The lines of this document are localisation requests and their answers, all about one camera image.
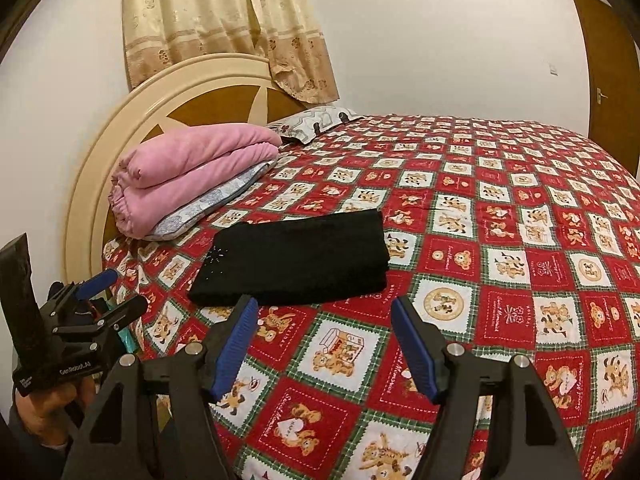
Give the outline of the left forearm dark sleeve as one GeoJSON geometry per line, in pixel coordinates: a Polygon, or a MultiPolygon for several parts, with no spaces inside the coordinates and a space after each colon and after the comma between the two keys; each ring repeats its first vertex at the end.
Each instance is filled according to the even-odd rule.
{"type": "Polygon", "coordinates": [[[59,479],[74,443],[44,445],[30,434],[12,406],[9,421],[1,419],[1,478],[59,479]]]}

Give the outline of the person's left hand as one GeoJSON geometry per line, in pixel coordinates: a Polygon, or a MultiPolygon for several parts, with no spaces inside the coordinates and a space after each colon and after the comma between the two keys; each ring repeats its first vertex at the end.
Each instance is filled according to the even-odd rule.
{"type": "Polygon", "coordinates": [[[66,382],[49,390],[14,394],[14,405],[26,431],[45,446],[62,446],[70,436],[70,419],[65,408],[76,402],[85,411],[96,397],[91,376],[66,382]]]}

